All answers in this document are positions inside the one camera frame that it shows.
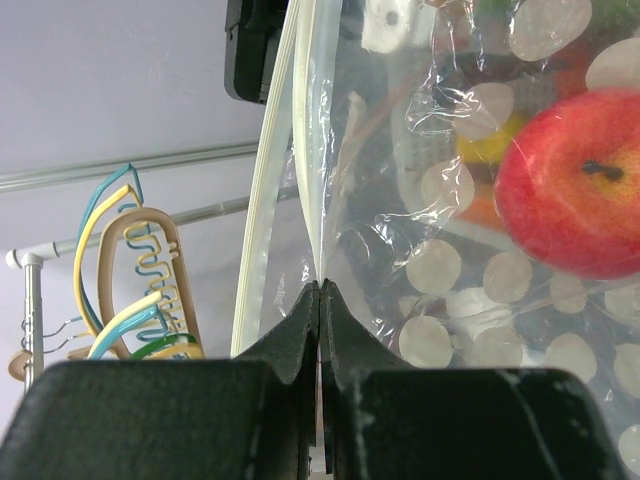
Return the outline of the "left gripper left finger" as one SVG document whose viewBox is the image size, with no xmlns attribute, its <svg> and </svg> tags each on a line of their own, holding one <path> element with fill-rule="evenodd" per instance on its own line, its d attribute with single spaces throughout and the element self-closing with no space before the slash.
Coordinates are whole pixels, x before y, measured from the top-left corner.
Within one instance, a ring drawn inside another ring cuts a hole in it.
<svg viewBox="0 0 640 480">
<path fill-rule="evenodd" d="M 5 479 L 305 479 L 320 289 L 243 354 L 48 368 L 1 444 Z"/>
</svg>

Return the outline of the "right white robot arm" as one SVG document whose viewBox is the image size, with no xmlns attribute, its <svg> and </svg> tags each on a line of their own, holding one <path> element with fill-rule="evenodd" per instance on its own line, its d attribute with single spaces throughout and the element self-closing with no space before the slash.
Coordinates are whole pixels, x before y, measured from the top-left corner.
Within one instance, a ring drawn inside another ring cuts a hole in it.
<svg viewBox="0 0 640 480">
<path fill-rule="evenodd" d="M 224 86 L 234 99 L 265 104 L 287 0 L 228 0 Z"/>
</svg>

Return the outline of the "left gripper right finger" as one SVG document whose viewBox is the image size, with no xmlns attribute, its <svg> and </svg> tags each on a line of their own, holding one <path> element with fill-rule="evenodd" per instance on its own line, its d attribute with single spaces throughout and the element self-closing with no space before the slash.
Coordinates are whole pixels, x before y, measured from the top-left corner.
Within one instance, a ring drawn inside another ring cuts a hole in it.
<svg viewBox="0 0 640 480">
<path fill-rule="evenodd" d="M 320 290 L 325 464 L 337 479 L 622 479 L 586 386 L 558 369 L 418 369 Z"/>
</svg>

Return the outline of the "clear dotted zip top bag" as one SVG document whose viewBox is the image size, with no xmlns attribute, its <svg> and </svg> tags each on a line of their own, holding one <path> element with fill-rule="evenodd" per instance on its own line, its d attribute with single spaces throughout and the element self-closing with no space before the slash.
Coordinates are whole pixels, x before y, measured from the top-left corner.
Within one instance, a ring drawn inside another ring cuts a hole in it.
<svg viewBox="0 0 640 480">
<path fill-rule="evenodd" d="M 605 88 L 639 92 L 635 1 L 428 1 L 431 42 L 361 46 L 365 1 L 288 1 L 266 101 L 231 337 L 262 320 L 284 153 L 291 151 L 313 281 L 418 369 L 558 369 L 639 475 L 639 271 L 594 280 L 459 220 L 500 164 L 463 163 L 516 111 Z"/>
</svg>

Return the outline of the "red apple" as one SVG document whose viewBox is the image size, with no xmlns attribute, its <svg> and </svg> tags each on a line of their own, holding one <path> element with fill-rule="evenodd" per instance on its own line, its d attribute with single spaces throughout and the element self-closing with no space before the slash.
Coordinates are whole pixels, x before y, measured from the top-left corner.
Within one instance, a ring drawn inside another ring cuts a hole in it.
<svg viewBox="0 0 640 480">
<path fill-rule="evenodd" d="M 588 91 L 538 113 L 507 149 L 494 198 L 531 258 L 594 280 L 638 273 L 638 90 Z"/>
</svg>

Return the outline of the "yellow lemon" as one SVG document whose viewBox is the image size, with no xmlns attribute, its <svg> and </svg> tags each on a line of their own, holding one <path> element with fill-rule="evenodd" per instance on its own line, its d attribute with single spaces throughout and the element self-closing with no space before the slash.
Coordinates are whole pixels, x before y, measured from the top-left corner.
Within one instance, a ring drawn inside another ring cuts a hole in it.
<svg viewBox="0 0 640 480">
<path fill-rule="evenodd" d="M 514 112 L 502 129 L 481 140 L 456 138 L 456 154 L 463 163 L 500 164 L 515 136 L 528 123 L 530 117 L 523 111 Z"/>
</svg>

